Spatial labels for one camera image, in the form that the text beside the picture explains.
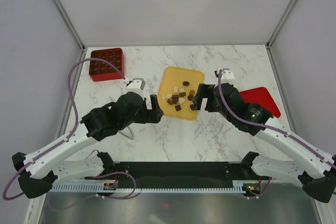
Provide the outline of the white round chocolate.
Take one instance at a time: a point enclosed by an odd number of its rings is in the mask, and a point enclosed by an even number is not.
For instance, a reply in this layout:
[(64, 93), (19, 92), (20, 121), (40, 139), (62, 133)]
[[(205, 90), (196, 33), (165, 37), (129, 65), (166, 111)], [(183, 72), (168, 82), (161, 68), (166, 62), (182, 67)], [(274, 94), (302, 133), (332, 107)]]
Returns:
[(165, 95), (167, 99), (170, 99), (172, 97), (172, 95), (170, 93)]

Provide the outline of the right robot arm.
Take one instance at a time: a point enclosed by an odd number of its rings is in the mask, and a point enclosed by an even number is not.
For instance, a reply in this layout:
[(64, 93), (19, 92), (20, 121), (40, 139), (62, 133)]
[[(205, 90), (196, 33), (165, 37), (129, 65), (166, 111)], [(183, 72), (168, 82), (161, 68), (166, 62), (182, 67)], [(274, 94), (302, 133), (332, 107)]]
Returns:
[(240, 173), (246, 179), (256, 175), (276, 178), (303, 189), (311, 198), (328, 203), (335, 194), (335, 156), (315, 147), (289, 128), (267, 109), (246, 103), (229, 83), (219, 86), (201, 83), (194, 98), (194, 108), (218, 112), (239, 131), (261, 139), (291, 158), (280, 161), (258, 153), (248, 153)]

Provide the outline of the metal serving tongs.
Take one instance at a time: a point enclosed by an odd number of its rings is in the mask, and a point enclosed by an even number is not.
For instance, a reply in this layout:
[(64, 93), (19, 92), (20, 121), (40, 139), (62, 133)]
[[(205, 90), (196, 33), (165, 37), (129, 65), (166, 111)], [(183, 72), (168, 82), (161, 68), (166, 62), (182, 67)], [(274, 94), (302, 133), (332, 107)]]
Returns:
[(134, 134), (132, 132), (132, 130), (130, 129), (130, 127), (127, 127), (121, 131), (118, 132), (119, 135), (125, 137), (128, 140), (134, 140)]

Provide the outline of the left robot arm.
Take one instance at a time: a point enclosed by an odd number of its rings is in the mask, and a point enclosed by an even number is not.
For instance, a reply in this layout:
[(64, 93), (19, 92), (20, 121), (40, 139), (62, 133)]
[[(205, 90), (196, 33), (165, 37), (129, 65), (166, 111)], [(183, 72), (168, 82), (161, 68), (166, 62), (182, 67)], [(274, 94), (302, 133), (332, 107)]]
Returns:
[(115, 164), (107, 152), (81, 161), (67, 161), (78, 151), (98, 143), (119, 131), (136, 124), (158, 124), (163, 116), (155, 94), (150, 95), (151, 108), (146, 99), (128, 92), (102, 107), (92, 109), (82, 117), (77, 129), (54, 140), (34, 153), (16, 153), (12, 157), (18, 172), (23, 195), (37, 198), (54, 186), (74, 179), (109, 179), (114, 175)]

